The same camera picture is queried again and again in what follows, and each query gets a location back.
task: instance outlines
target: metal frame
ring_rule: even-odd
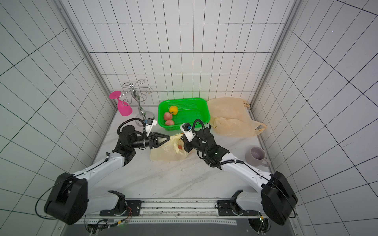
[[[70,31],[72,37],[74,38],[75,42],[79,45],[79,48],[80,48],[82,54],[84,55],[84,58],[88,61],[89,66],[91,67],[92,71],[94,72],[95,76],[97,77],[97,80],[100,81],[101,87],[104,89],[104,91],[107,94],[110,94],[110,90],[106,86],[104,78],[101,76],[100,71],[98,70],[95,62],[93,61],[91,55],[89,54],[89,51],[88,51],[87,47],[85,46],[83,39],[80,37],[79,33],[77,32],[76,27],[75,27],[73,21],[71,20],[71,17],[67,13],[67,10],[66,10],[64,4],[61,2],[61,0],[53,0],[53,2],[55,3],[55,6],[60,11],[60,13],[61,13],[66,25],[67,25],[67,28],[69,29],[69,31]],[[112,99],[111,104],[113,104],[114,108],[117,108],[117,103],[115,102],[114,99]]]
[[[278,51],[282,48],[282,45],[283,45],[283,43],[284,43],[284,41],[285,41],[289,31],[290,31],[291,26],[293,25],[293,21],[294,21],[295,17],[297,16],[297,13],[298,13],[299,8],[301,7],[302,3],[303,3],[303,0],[295,0],[292,8],[290,9],[290,13],[289,13],[289,15],[288,15],[288,17],[285,21],[284,27],[283,27],[281,34],[280,34],[280,36],[277,40],[277,43],[274,46],[274,50],[273,50],[273,53],[272,53],[272,55],[269,59],[268,65],[266,66],[266,68],[263,72],[263,75],[261,77],[261,80],[259,82],[259,85],[257,86],[256,92],[253,95],[252,101],[250,103],[251,108],[253,107],[253,104],[255,103],[256,98],[261,91],[262,84],[266,81],[267,76],[268,76],[270,70],[272,69],[272,65],[273,65],[274,60],[277,58]]]
[[[139,216],[133,219],[213,219],[213,218],[260,218],[256,216],[219,216],[215,207],[218,200],[229,200],[229,198],[157,198],[157,199],[127,199],[142,200]],[[114,220],[124,219],[124,216],[100,216],[88,214],[87,219],[109,218]]]
[[[229,219],[145,219],[145,218],[137,218],[138,216],[134,216],[131,220],[127,221],[128,224],[224,224],[224,225],[237,225],[237,222],[234,220]],[[96,224],[100,219],[86,219],[85,224]],[[114,219],[114,221],[111,221],[109,223],[115,223],[117,220],[120,219]],[[84,220],[79,220],[77,224],[84,224]]]

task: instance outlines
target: plastic bag handle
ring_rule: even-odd
[[[266,125],[264,123],[259,122],[260,125],[264,126],[264,128],[261,128],[259,130],[256,130],[256,135],[259,135],[266,129]]]
[[[247,107],[247,108],[250,108],[250,106],[249,106],[249,104],[248,104],[248,102],[247,102],[246,100],[243,100],[243,105],[244,105],[245,107]]]

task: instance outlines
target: mug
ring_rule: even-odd
[[[264,150],[259,147],[253,147],[247,151],[245,154],[245,160],[253,167],[257,167],[259,165],[268,167],[270,165],[270,161],[266,158]]]

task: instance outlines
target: beige plastic bag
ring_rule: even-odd
[[[184,142],[181,140],[183,134],[171,136],[170,140],[158,148],[151,150],[150,159],[156,160],[184,160],[189,153],[184,150]]]
[[[214,130],[228,137],[253,137],[266,129],[266,125],[249,117],[246,100],[236,97],[220,97],[208,101],[210,124]]]

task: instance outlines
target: green plastic basket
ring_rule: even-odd
[[[165,125],[164,113],[168,112],[171,106],[177,106],[178,113],[173,115],[174,125]],[[158,122],[161,127],[166,130],[179,130],[180,125],[189,122],[192,124],[194,120],[201,119],[203,122],[210,121],[210,113],[206,101],[199,97],[183,98],[163,101],[159,105]]]

